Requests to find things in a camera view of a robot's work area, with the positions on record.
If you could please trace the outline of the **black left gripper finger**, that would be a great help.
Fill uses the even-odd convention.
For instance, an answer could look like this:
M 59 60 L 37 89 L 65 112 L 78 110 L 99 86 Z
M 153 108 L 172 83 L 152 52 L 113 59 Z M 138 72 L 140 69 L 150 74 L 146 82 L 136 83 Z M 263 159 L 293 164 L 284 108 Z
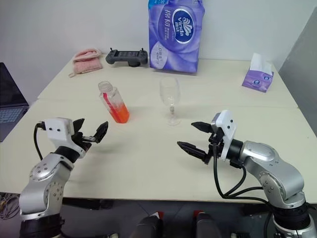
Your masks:
M 96 130 L 95 143 L 100 143 L 107 133 L 108 121 L 102 123 Z
M 81 119 L 77 119 L 73 121 L 73 128 L 75 133 L 79 132 L 79 130 L 81 129 L 83 125 L 84 120 L 85 120 L 84 118 L 81 118 Z

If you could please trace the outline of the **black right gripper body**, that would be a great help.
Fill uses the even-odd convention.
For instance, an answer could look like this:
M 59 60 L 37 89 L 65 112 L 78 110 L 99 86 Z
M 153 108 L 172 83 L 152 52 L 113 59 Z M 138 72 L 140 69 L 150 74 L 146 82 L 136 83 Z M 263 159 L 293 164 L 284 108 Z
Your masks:
M 207 132 L 211 133 L 211 136 L 209 137 L 209 150 L 204 158 L 204 163 L 206 165 L 209 164 L 211 158 L 217 160 L 221 156 L 224 145 L 224 132 L 220 127 L 215 127 L 210 124 L 208 126 Z

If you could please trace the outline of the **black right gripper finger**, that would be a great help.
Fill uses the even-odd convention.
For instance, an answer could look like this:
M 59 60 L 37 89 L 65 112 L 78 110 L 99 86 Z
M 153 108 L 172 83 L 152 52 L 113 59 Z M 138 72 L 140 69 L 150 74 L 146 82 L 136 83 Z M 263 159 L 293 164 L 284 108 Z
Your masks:
M 207 153 L 205 151 L 198 149 L 195 145 L 190 144 L 188 142 L 177 141 L 177 145 L 187 154 L 200 160 L 205 160 L 207 156 Z
M 197 122 L 191 123 L 191 125 L 202 132 L 212 133 L 212 126 L 209 123 L 197 121 Z

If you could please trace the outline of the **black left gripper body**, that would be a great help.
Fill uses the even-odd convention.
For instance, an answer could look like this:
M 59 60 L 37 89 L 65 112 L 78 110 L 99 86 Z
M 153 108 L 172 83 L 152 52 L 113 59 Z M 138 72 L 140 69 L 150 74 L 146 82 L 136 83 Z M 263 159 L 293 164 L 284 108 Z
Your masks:
M 81 147 L 85 152 L 87 152 L 92 143 L 97 143 L 97 139 L 93 136 L 84 136 L 82 132 L 76 132 L 74 135 L 71 136 L 72 141 Z

